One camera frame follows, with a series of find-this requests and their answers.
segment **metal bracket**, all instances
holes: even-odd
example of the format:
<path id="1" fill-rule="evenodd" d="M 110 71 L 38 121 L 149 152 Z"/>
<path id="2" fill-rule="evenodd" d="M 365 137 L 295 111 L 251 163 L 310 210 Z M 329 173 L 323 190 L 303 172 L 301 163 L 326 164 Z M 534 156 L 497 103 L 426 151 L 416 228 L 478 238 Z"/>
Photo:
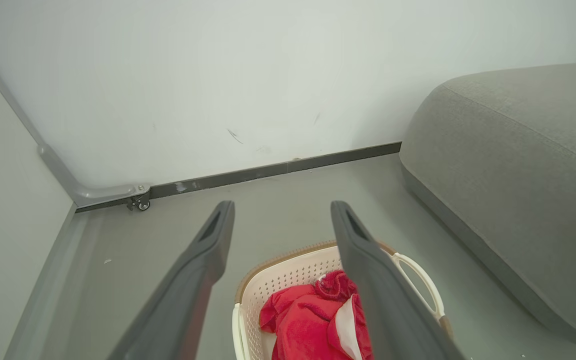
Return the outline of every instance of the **metal bracket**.
<path id="1" fill-rule="evenodd" d="M 138 196 L 143 196 L 150 191 L 151 186 L 149 184 L 126 184 L 98 189 L 84 186 L 78 182 L 77 178 L 75 178 L 73 173 L 66 167 L 66 164 L 64 164 L 55 150 L 44 141 L 41 134 L 37 131 L 37 128 L 33 125 L 32 121 L 30 121 L 30 118 L 24 112 L 21 105 L 19 105 L 16 98 L 14 98 L 12 92 L 10 92 L 10 89 L 1 77 L 0 93 L 23 126 L 25 126 L 25 129 L 28 130 L 30 136 L 32 136 L 37 143 L 37 151 L 43 162 L 78 208 L 90 207 L 91 205 L 107 203 L 113 200 L 133 199 Z M 141 203 L 148 203 L 148 205 L 150 205 L 148 198 L 146 198 L 146 201 L 142 200 Z"/>

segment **gray sofa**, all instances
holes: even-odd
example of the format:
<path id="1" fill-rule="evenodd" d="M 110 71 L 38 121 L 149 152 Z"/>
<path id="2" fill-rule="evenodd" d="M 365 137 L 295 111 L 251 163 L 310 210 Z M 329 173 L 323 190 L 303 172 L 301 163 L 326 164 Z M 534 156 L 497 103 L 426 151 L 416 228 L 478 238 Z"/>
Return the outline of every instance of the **gray sofa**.
<path id="1" fill-rule="evenodd" d="M 400 159 L 410 189 L 538 321 L 576 342 L 576 64 L 439 85 Z"/>

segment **basket rim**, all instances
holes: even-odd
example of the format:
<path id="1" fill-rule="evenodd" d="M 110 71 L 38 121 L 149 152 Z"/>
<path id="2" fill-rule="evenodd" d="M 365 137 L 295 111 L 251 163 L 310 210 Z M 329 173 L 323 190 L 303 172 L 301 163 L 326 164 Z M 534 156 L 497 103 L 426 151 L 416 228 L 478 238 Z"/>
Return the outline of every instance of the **basket rim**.
<path id="1" fill-rule="evenodd" d="M 379 247 L 382 248 L 382 250 L 386 251 L 386 253 L 389 253 L 389 255 L 391 255 L 391 256 L 393 256 L 397 253 L 397 251 L 395 251 L 395 249 L 391 248 L 388 244 L 384 244 L 381 241 L 377 241 L 377 244 L 379 244 Z M 324 242 L 320 242 L 320 243 L 316 243 L 316 244 L 311 244 L 309 246 L 298 248 L 298 249 L 290 251 L 288 253 L 283 253 L 282 255 L 276 256 L 270 260 L 266 260 L 266 261 L 262 262 L 261 264 L 256 265 L 254 268 L 252 268 L 246 274 L 246 276 L 244 276 L 243 280 L 239 283 L 239 286 L 237 287 L 237 292 L 235 294 L 235 304 L 241 304 L 242 303 L 242 299 L 244 296 L 244 290 L 246 289 L 247 285 L 250 283 L 250 281 L 252 280 L 252 278 L 254 278 L 255 275 L 259 274 L 260 272 L 264 271 L 265 269 L 268 269 L 268 268 L 275 266 L 281 262 L 285 262 L 286 260 L 290 260 L 292 258 L 296 258 L 296 257 L 301 256 L 301 255 L 306 255 L 308 253 L 313 253 L 315 251 L 319 251 L 319 250 L 323 250 L 323 249 L 327 249 L 327 248 L 333 248 L 336 246 L 337 246 L 336 240 L 324 241 Z"/>

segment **laundry basket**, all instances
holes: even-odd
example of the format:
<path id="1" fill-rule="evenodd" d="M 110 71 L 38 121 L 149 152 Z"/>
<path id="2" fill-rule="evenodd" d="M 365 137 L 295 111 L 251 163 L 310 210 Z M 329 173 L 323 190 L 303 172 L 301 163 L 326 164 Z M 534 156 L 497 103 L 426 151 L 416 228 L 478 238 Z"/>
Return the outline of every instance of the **laundry basket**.
<path id="1" fill-rule="evenodd" d="M 398 253 L 386 244 L 380 243 L 379 246 L 391 257 L 435 320 L 452 338 L 450 322 L 444 313 L 444 303 L 428 274 L 406 255 Z M 407 264 L 421 278 L 434 301 L 434 308 L 427 303 L 403 271 L 401 263 Z M 271 358 L 277 337 L 274 333 L 263 332 L 259 328 L 259 312 L 272 294 L 295 285 L 314 284 L 320 276 L 339 269 L 342 269 L 341 259 L 337 243 L 334 241 L 292 251 L 252 269 L 237 289 L 235 307 L 232 311 L 232 338 L 237 360 Z"/>

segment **dark gray baseboard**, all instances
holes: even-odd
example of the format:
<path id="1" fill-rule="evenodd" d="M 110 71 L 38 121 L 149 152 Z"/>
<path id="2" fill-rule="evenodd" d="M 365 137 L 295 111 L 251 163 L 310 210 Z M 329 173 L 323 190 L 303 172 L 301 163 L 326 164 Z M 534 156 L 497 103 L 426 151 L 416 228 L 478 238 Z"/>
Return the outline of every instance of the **dark gray baseboard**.
<path id="1" fill-rule="evenodd" d="M 341 164 L 345 162 L 354 162 L 355 160 L 381 157 L 381 155 L 398 153 L 400 152 L 400 148 L 402 148 L 402 142 L 387 143 L 385 145 L 378 145 L 365 148 L 358 148 L 357 150 L 329 153 L 328 155 L 309 157 L 307 159 L 297 159 L 292 161 L 281 162 L 279 164 L 249 168 L 246 170 L 220 173 L 219 175 L 191 178 L 190 180 L 181 180 L 176 182 L 170 182 L 168 184 L 155 185 L 150 187 L 150 199 L 158 199 L 158 198 L 164 198 L 166 196 L 203 191 L 205 189 L 222 187 L 224 185 L 243 183 L 243 182 L 249 182 L 250 180 L 267 178 L 269 176 L 294 173 L 295 171 L 303 171 L 308 169 L 314 169 L 317 167 L 332 166 L 334 164 Z M 125 204 L 126 199 L 114 200 L 105 203 L 98 203 L 97 205 L 81 207 L 77 209 L 77 212 L 78 213 L 88 212 L 90 210 L 115 207 L 117 205 L 125 205 Z"/>

